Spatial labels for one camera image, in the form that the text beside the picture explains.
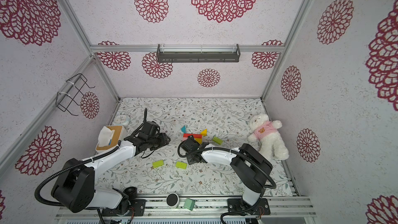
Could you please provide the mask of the green block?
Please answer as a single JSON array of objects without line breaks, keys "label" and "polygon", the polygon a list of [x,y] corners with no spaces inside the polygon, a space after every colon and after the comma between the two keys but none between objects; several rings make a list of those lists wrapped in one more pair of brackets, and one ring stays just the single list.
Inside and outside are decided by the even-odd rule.
[{"label": "green block", "polygon": [[186,170],[187,169],[187,164],[184,163],[184,162],[177,161],[176,162],[176,168]]},{"label": "green block", "polygon": [[152,167],[155,168],[159,168],[164,166],[164,161],[163,160],[159,160],[159,161],[155,161],[152,163]]},{"label": "green block", "polygon": [[222,145],[223,144],[223,140],[218,138],[218,137],[216,137],[216,136],[212,138],[212,141],[217,143],[218,145]]}]

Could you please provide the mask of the red block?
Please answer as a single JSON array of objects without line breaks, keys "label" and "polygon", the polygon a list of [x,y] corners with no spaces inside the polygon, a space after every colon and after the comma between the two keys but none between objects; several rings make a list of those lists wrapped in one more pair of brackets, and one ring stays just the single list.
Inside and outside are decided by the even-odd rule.
[{"label": "red block", "polygon": [[190,136],[192,136],[192,134],[185,133],[185,134],[183,135],[183,138],[184,138],[184,139],[187,139],[187,138],[190,137]]},{"label": "red block", "polygon": [[193,134],[193,137],[195,139],[202,139],[203,138],[203,136],[201,134]]}]

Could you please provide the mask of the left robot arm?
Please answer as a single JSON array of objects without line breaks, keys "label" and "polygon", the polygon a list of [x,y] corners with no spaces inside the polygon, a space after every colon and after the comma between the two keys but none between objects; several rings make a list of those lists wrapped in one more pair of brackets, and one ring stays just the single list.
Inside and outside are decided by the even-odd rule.
[{"label": "left robot arm", "polygon": [[129,195],[115,188],[97,188],[96,180],[117,164],[146,150],[154,152],[170,141],[157,123],[143,120],[131,135],[119,140],[115,147],[84,160],[68,160],[61,171],[37,186],[34,197],[41,204],[66,207],[73,213],[107,208],[117,215],[125,214],[131,208]]}]

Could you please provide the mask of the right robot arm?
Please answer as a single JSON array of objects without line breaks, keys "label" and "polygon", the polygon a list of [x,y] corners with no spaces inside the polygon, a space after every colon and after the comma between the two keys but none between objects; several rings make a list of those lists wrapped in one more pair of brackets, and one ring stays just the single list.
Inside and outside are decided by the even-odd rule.
[{"label": "right robot arm", "polygon": [[238,148],[224,148],[207,142],[198,143],[193,136],[182,141],[177,153],[186,158],[189,164],[209,163],[230,166],[244,185],[240,199],[228,199],[228,212],[221,214],[225,224],[226,216],[270,215],[268,201],[263,198],[267,189],[276,189],[271,178],[272,164],[251,145],[244,143]]}]

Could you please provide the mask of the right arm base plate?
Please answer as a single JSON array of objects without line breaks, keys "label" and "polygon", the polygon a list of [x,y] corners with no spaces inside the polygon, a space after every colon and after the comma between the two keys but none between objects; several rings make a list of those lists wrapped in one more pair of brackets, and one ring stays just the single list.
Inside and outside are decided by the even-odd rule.
[{"label": "right arm base plate", "polygon": [[230,215],[270,215],[271,211],[266,198],[260,198],[254,205],[246,203],[242,198],[229,198],[227,200],[228,213]]}]

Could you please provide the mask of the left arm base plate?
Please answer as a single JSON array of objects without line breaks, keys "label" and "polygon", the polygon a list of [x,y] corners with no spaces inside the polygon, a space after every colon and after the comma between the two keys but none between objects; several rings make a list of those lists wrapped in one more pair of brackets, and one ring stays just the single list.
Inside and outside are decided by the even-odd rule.
[{"label": "left arm base plate", "polygon": [[139,200],[137,198],[136,187],[127,187],[123,191],[116,188],[113,188],[113,190],[122,195],[122,200],[114,209],[104,208],[102,210],[103,216],[143,216],[146,200]]}]

